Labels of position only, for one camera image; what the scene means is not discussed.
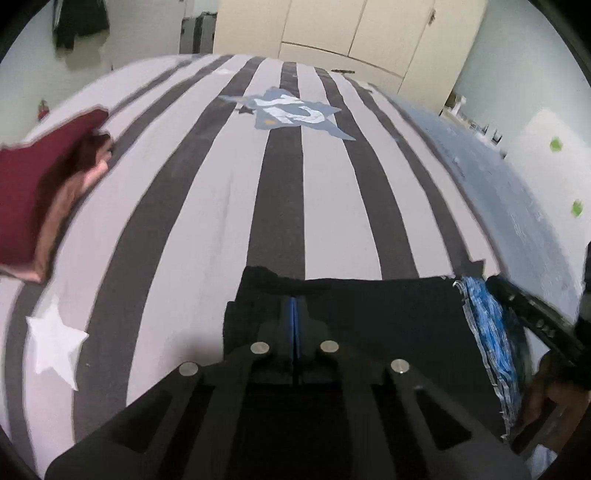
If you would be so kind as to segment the black t-shirt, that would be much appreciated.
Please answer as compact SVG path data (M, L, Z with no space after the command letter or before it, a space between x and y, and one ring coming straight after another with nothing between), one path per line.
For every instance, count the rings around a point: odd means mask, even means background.
M249 267L229 303L267 296L304 299L311 318L327 325L332 340L376 362L407 361L506 445L505 414L469 327L466 299L453 280L304 281ZM224 322L225 356L249 332L249 327ZM294 471L296 405L293 385L286 426L249 424L235 435L226 477L302 479Z

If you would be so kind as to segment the white headboard with apple stickers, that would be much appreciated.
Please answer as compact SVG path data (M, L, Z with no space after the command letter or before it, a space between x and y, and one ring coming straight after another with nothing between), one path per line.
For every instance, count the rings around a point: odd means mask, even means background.
M543 108L506 160L517 180L514 226L532 262L528 279L534 292L574 317L590 243L590 146Z

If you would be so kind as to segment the white nightstand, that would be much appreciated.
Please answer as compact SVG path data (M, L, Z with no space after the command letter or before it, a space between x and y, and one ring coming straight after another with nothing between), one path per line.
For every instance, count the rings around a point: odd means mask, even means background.
M503 135L497 129L493 129L489 124L481 125L467 116L463 111L463 107L466 103L467 99L463 95L458 95L456 92L452 91L440 112L440 116L455 125L468 130L481 143L505 158L507 152L501 146Z

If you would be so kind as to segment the striped bed sheet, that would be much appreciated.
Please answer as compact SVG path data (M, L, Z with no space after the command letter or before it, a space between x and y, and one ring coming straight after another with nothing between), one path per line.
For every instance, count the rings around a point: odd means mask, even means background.
M527 479L588 478L590 322L558 355L488 291L533 272L492 165L473 164L476 207L404 109L301 63L174 57L87 87L1 149L2 477L49 479L179 365L221 362L226 306L262 267L453 280Z

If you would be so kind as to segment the cream wardrobe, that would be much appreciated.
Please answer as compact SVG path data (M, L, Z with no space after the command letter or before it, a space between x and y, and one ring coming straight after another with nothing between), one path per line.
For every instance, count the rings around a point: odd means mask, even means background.
M348 72L439 113L486 9L483 0L225 0L213 49Z

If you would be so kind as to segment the red fire extinguisher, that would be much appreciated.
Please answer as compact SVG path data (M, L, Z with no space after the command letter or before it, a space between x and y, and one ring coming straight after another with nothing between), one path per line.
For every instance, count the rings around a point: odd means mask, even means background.
M41 121L48 113L49 113L49 106L48 106L47 102L44 99L42 99L38 105L38 114L37 114L38 121Z

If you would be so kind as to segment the silver suitcase on floor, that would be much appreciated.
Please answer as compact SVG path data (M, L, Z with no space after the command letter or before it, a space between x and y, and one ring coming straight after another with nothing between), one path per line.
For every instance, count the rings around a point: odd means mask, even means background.
M216 13L203 12L198 17L181 21L179 53L211 54L214 43Z

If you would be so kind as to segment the black jacket hanging on wall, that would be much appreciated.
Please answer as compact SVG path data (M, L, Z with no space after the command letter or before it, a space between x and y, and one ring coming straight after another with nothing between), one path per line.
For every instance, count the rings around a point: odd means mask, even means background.
M72 50L77 38L109 30L103 0L55 0L53 2L53 40L57 49Z

